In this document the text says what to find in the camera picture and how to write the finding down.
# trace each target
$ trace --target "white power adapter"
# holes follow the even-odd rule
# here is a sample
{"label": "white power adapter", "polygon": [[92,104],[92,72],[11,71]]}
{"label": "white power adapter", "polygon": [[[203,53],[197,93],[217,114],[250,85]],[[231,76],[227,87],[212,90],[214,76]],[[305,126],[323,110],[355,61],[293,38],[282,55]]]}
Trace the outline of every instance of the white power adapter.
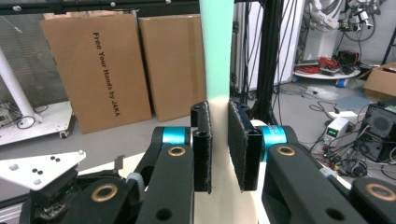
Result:
{"label": "white power adapter", "polygon": [[323,136],[324,144],[327,146],[334,147],[340,141],[340,137],[344,136],[347,132],[348,119],[336,118],[326,128],[326,132]]}

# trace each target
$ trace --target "large brown cardboard box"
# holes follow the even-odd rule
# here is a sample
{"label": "large brown cardboard box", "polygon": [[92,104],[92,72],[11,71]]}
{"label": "large brown cardboard box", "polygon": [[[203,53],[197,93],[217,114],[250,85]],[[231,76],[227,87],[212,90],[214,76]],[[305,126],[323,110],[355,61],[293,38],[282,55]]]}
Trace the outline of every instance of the large brown cardboard box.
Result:
{"label": "large brown cardboard box", "polygon": [[363,86],[367,97],[376,101],[396,97],[396,73],[389,69],[396,69],[396,63],[387,63],[371,71]]}
{"label": "large brown cardboard box", "polygon": [[42,21],[83,133],[151,119],[135,18]]}
{"label": "large brown cardboard box", "polygon": [[139,19],[151,102],[160,122],[190,114],[205,100],[205,67],[199,15]]}

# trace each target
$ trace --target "white platform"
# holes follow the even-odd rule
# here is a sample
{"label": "white platform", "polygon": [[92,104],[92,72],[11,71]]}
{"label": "white platform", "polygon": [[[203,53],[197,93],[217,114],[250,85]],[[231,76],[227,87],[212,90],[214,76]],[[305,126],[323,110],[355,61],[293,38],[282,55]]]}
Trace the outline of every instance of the white platform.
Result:
{"label": "white platform", "polygon": [[43,121],[37,122],[28,129],[19,129],[17,125],[0,128],[0,146],[50,133],[59,133],[63,137],[68,135],[70,119],[73,115],[70,102],[48,105],[48,109],[39,115]]}
{"label": "white platform", "polygon": [[360,70],[355,70],[349,75],[343,75],[336,73],[333,77],[322,75],[322,74],[306,74],[306,73],[301,73],[301,72],[296,72],[294,71],[294,75],[297,77],[309,77],[309,78],[316,78],[316,79],[348,79],[357,76],[361,71]]}

